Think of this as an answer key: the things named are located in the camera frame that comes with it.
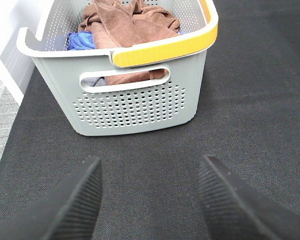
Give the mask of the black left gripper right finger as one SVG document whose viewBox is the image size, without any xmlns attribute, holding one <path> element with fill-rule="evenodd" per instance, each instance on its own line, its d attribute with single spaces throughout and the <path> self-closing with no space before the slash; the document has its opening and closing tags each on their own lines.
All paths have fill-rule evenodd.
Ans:
<svg viewBox="0 0 300 240">
<path fill-rule="evenodd" d="M 213 156 L 198 167 L 198 199 L 213 240 L 300 240 L 300 216 L 258 193 Z"/>
</svg>

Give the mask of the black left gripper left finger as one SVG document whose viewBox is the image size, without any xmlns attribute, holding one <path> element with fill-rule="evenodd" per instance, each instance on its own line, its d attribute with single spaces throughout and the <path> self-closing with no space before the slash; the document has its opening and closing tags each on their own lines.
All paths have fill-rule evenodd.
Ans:
<svg viewBox="0 0 300 240">
<path fill-rule="evenodd" d="M 90 240 L 102 195 L 102 162 L 89 157 L 40 200 L 0 221 L 0 240 Z"/>
</svg>

